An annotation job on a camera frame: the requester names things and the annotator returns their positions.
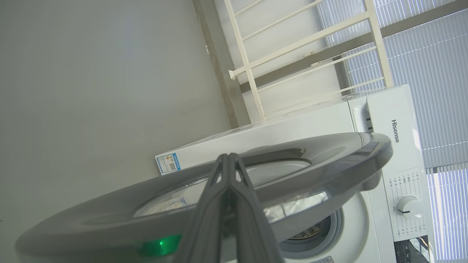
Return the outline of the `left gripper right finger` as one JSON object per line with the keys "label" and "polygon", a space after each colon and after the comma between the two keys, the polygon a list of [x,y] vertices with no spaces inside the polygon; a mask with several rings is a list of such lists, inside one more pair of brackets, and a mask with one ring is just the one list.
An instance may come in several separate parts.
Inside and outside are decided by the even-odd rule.
{"label": "left gripper right finger", "polygon": [[241,157],[230,154],[230,195],[239,263],[282,263],[279,245]]}

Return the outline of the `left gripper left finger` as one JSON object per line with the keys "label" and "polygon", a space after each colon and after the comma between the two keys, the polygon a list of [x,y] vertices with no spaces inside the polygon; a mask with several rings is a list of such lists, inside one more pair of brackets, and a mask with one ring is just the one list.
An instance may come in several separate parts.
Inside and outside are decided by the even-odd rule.
{"label": "left gripper left finger", "polygon": [[229,206],[229,155],[214,164],[188,228],[174,256],[174,263],[219,263],[224,213]]}

